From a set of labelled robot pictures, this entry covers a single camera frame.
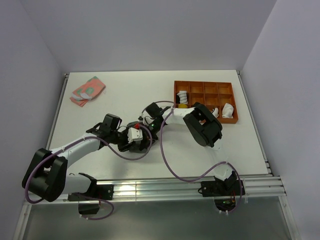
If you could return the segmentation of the white black striped sock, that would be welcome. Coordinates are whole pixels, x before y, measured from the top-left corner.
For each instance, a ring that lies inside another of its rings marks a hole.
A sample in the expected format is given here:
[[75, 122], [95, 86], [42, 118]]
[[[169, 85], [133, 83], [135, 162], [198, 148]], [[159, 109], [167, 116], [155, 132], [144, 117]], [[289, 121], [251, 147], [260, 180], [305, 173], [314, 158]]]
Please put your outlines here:
[[188, 92], [186, 90], [180, 90], [175, 95], [175, 101], [177, 104], [188, 104]]

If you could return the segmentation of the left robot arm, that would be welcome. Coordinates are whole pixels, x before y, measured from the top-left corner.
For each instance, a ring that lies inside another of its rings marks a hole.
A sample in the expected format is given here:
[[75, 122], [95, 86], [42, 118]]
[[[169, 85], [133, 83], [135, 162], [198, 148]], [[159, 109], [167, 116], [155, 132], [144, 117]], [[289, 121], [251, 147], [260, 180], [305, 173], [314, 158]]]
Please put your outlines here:
[[95, 198], [98, 193], [97, 180], [85, 173], [68, 175], [71, 165], [103, 147], [117, 145], [117, 156], [132, 149], [146, 155], [153, 144], [152, 133], [144, 124], [133, 123], [119, 131], [121, 122], [121, 118], [108, 113], [102, 122], [75, 141], [51, 150], [37, 150], [22, 180], [25, 199], [31, 204], [38, 203], [30, 198], [30, 193], [37, 195], [40, 201], [48, 202], [55, 201], [62, 194], [79, 195], [86, 200]]

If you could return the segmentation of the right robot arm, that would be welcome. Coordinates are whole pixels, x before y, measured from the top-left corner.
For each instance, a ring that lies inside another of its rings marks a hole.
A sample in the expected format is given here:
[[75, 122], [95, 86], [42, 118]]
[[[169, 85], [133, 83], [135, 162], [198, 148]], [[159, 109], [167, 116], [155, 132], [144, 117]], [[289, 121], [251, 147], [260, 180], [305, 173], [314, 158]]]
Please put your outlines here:
[[[226, 167], [223, 170], [218, 171], [214, 175], [214, 181], [216, 189], [220, 194], [229, 194], [233, 190], [235, 182], [240, 181], [240, 177], [237, 170], [227, 161], [226, 156], [224, 154], [222, 156], [219, 155], [223, 153], [222, 124], [204, 104], [199, 102], [196, 102], [191, 108], [174, 108], [169, 106], [161, 108], [158, 106], [158, 103], [159, 101], [153, 102], [142, 111], [147, 112], [153, 119], [150, 129], [155, 133], [159, 133], [161, 156], [170, 173], [183, 182], [195, 182], [205, 177], [215, 168], [225, 165]], [[163, 146], [163, 130], [165, 126], [170, 124], [186, 126], [195, 142], [204, 147], [207, 153], [214, 159], [219, 159], [220, 162], [217, 162], [197, 178], [186, 179], [178, 176], [170, 167]]]

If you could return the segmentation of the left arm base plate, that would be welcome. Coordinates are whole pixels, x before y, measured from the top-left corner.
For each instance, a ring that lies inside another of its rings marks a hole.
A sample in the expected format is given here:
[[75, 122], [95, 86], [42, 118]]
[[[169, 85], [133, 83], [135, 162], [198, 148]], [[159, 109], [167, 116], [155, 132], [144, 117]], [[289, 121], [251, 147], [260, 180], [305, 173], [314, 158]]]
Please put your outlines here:
[[89, 201], [89, 200], [112, 200], [114, 194], [114, 185], [113, 184], [98, 184], [96, 185], [91, 192], [86, 193], [72, 193], [68, 195], [67, 200], [71, 202], [75, 201]]

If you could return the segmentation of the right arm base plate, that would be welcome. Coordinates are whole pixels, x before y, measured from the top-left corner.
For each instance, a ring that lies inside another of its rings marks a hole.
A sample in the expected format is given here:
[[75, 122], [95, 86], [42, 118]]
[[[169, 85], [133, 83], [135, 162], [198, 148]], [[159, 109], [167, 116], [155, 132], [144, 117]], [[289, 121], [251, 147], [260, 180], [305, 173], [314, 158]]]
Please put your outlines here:
[[202, 181], [200, 183], [200, 188], [198, 189], [198, 193], [203, 197], [227, 197], [227, 196], [240, 196], [242, 191], [242, 195], [246, 194], [243, 181], [241, 184], [237, 180], [232, 183], [230, 186], [227, 186], [225, 183], [220, 181]]

